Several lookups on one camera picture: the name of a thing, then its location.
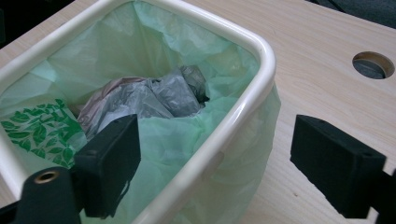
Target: crumpled plastic bag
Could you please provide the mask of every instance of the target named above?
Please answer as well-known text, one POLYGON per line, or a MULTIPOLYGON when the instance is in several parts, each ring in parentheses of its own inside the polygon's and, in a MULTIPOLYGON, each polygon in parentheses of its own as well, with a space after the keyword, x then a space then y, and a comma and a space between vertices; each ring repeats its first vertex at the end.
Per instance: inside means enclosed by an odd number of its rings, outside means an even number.
MULTIPOLYGON (((139 120, 142 161, 115 217, 101 220, 81 213, 83 223, 131 223, 212 134, 257 74, 260 65, 251 53, 166 10, 141 1, 127 3, 2 94, 0 117, 47 99, 83 105, 110 80, 160 77, 174 67, 192 64, 206 80, 210 101, 205 108, 189 118, 139 120)), ((261 182, 279 108, 273 88, 235 136, 219 169, 174 223, 236 223, 240 219, 261 182)), ((34 172, 40 162, 32 161, 29 170, 34 172)))
POLYGON ((182 66, 160 78, 124 77, 93 94, 78 115, 88 140, 112 120, 136 114, 138 119, 183 118, 196 114, 205 99, 205 78, 196 66, 182 66))

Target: desk surface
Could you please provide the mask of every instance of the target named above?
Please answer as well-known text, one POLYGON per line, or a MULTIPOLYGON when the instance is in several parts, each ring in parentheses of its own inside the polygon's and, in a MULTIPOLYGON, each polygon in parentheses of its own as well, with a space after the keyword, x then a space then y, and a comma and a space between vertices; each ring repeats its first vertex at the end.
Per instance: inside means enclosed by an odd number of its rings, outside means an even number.
MULTIPOLYGON (((95 0, 80 0, 0 50, 0 67, 95 0)), ((396 75, 370 79, 352 65, 362 51, 396 63, 396 30, 303 0, 186 0, 264 37, 277 57, 282 107, 274 148, 241 223, 373 223, 345 220, 290 162, 296 114, 325 119, 388 157, 396 168, 396 75)), ((14 199, 0 183, 0 206, 14 199)))

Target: bin liner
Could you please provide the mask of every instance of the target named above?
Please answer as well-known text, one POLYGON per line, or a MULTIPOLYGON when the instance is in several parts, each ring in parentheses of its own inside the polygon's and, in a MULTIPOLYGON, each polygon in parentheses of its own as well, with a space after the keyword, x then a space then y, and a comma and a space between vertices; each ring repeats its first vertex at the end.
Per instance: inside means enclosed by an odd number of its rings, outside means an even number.
MULTIPOLYGON (((120 77, 160 77, 196 64, 210 101, 188 118, 140 119, 142 161, 114 218, 82 215, 83 223, 130 223, 219 125, 260 67, 245 49, 182 17, 136 1, 113 10, 56 51, 0 98, 0 117, 50 99, 83 105, 120 77)), ((280 101, 276 88, 242 131, 223 163, 190 198, 174 223, 236 223, 261 183, 272 149, 280 101)), ((53 164, 20 153, 32 173, 53 164)))

